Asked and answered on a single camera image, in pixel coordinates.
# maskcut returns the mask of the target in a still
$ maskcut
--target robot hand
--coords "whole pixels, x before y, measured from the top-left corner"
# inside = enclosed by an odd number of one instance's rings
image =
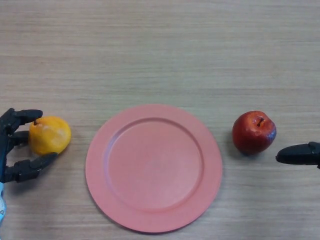
[[[0,117],[0,223],[6,213],[3,200],[4,183],[36,179],[58,156],[56,152],[52,152],[33,161],[26,159],[16,162],[13,166],[7,166],[7,154],[15,146],[28,144],[29,141],[29,131],[15,131],[19,126],[31,123],[42,115],[41,110],[15,111],[10,108]]]

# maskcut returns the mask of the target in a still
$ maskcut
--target wood grain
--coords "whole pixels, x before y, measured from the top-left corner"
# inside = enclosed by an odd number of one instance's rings
[[[73,138],[41,176],[6,184],[2,240],[316,240],[320,171],[277,152],[320,141],[318,0],[0,0],[0,112],[41,109]],[[218,141],[223,181],[210,209],[164,235],[104,217],[84,166],[99,127],[119,111],[170,104]],[[254,158],[233,147],[233,122],[262,110],[276,123]],[[9,163],[29,156],[10,153]]]

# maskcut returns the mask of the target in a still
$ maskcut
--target wooden table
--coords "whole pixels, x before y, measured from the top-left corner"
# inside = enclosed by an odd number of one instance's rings
[[[41,109],[73,134],[39,179],[5,185],[1,239],[319,239],[320,171],[275,160],[286,146],[320,141],[319,77],[319,0],[0,0],[0,112]],[[223,157],[209,210],[164,235],[110,222],[84,174],[100,126],[146,103],[197,116]],[[251,158],[230,135],[249,110],[277,126],[271,147]],[[29,156],[17,149],[8,161]]]

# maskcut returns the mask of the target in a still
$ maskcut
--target pink plate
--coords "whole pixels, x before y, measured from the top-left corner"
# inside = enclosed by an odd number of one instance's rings
[[[106,122],[89,147],[85,175],[98,207],[145,233],[182,228],[216,197],[222,159],[206,126],[188,112],[148,104]]]

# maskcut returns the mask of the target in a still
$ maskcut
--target red apple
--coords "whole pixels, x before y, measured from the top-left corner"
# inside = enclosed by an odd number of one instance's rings
[[[232,128],[235,147],[246,155],[266,150],[274,141],[277,129],[274,122],[262,111],[248,111],[242,114]]]

